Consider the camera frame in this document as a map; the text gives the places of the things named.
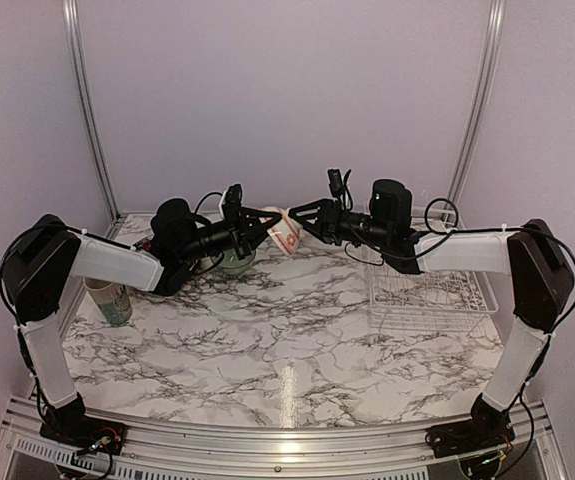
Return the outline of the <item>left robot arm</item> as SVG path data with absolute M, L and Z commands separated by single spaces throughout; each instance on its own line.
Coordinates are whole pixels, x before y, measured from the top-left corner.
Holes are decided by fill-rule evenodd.
M 93 423 L 68 406 L 79 395 L 62 349 L 58 311 L 72 278 L 125 285 L 158 296 L 172 296 L 194 275 L 197 263 L 232 250 L 249 256 L 282 216 L 244 207 L 237 200 L 222 203 L 222 219 L 211 222 L 195 214 L 181 198 L 164 202 L 152 218 L 153 237 L 137 249 L 88 234 L 43 216 L 5 252 L 0 287 L 16 320 L 28 366 L 48 405 L 60 409 L 56 431 L 73 445 L 92 438 Z

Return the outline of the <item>pale green flower bowl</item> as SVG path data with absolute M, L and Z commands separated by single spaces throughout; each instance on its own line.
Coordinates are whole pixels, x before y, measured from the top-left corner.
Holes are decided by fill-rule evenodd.
M 230 276 L 238 276 L 248 270 L 256 258 L 256 251 L 239 259 L 234 249 L 225 250 L 212 258 L 217 270 Z

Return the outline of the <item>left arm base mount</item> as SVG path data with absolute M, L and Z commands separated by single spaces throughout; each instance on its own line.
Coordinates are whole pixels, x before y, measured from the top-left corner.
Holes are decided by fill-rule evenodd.
M 64 405 L 56 408 L 44 402 L 45 398 L 37 399 L 39 415 L 42 420 L 40 435 L 59 443 L 78 447 L 86 453 L 92 451 L 92 445 L 103 438 L 108 438 L 106 450 L 112 455 L 121 453 L 127 426 L 124 423 L 88 416 L 80 394 Z

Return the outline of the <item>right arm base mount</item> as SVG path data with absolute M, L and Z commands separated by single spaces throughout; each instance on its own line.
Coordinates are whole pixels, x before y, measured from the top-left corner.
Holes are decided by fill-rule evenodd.
M 513 441 L 510 423 L 509 409 L 496 410 L 479 395 L 467 420 L 431 426 L 425 443 L 436 458 L 471 453 Z

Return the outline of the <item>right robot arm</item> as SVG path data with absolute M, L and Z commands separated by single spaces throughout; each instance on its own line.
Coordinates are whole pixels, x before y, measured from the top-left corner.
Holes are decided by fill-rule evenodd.
M 482 448 L 501 431 L 508 410 L 543 362 L 558 326 L 575 308 L 575 256 L 542 219 L 478 229 L 412 226 L 412 194 L 399 181 L 372 185 L 368 210 L 353 209 L 348 181 L 329 173 L 330 197 L 289 209 L 291 219 L 326 244 L 350 243 L 378 254 L 401 275 L 472 272 L 507 277 L 515 320 L 504 351 L 462 438 Z

